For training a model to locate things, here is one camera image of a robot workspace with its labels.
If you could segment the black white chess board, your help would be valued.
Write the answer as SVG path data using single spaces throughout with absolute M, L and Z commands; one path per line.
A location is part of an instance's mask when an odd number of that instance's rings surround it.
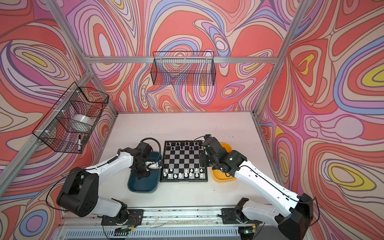
M 202 140 L 165 141 L 160 182 L 207 182 L 207 167 L 200 164 Z

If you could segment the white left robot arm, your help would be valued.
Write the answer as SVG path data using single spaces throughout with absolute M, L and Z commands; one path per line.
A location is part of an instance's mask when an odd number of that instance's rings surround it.
M 137 179 L 150 175 L 147 158 L 153 148 L 140 142 L 136 148 L 119 149 L 114 157 L 100 164 L 72 169 L 57 197 L 57 205 L 78 217 L 107 216 L 120 222 L 128 218 L 127 205 L 121 201 L 99 195 L 99 188 L 106 180 L 125 169 L 134 172 Z

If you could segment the yellow plastic tray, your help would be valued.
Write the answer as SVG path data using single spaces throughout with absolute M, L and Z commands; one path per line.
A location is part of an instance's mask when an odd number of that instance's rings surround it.
M 221 146 L 229 153 L 231 152 L 233 149 L 232 147 L 227 144 L 227 143 L 223 143 L 221 142 Z M 220 170 L 214 170 L 213 168 L 211 168 L 211 173 L 213 175 L 213 178 L 216 182 L 218 183 L 224 183 L 224 182 L 231 182 L 231 181 L 234 181 L 236 180 L 235 177 L 232 177 L 232 176 L 228 176 L 226 175 L 225 173 L 221 172 Z

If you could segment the teal plastic tray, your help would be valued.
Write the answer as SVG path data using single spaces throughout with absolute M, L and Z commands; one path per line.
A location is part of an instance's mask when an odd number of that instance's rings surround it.
M 155 167 L 150 167 L 151 170 L 147 170 L 149 175 L 138 179 L 136 176 L 136 171 L 131 168 L 131 174 L 128 180 L 128 189 L 133 193 L 144 193 L 150 194 L 153 193 L 160 182 L 160 177 L 162 175 L 162 170 L 159 168 L 159 165 Z

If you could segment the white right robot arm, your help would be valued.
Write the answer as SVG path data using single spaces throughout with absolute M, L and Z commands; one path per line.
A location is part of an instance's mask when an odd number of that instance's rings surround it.
M 248 184 L 269 201 L 266 205 L 242 198 L 234 208 L 238 220 L 269 224 L 278 228 L 289 240 L 304 239 L 314 219 L 314 198 L 286 189 L 258 170 L 240 152 L 228 152 L 211 135 L 204 136 L 202 146 L 201 164 Z

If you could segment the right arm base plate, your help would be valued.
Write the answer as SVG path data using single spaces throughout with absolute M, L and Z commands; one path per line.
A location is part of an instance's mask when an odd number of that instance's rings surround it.
M 250 220 L 240 211 L 235 210 L 234 208 L 222 208 L 221 213 L 218 214 L 218 217 L 222 219 L 223 224 L 225 225 L 246 225 L 252 224 L 258 226 L 261 224 L 261 221 Z

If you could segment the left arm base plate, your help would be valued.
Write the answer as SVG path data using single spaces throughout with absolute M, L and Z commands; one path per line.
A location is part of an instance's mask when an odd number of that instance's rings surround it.
M 116 217 L 102 217 L 102 226 L 131 226 L 136 227 L 142 224 L 144 215 L 143 209 L 123 210 Z

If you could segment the silver tape roll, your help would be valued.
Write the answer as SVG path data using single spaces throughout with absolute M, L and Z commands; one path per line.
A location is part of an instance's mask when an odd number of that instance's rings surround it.
M 87 117 L 85 115 L 81 115 L 81 114 L 74 115 L 72 117 L 72 120 L 78 121 L 80 123 L 83 123 L 83 124 L 86 124 L 86 125 L 90 125 L 90 126 L 92 126 L 94 124 L 94 121 L 91 118 L 89 118 L 89 117 Z

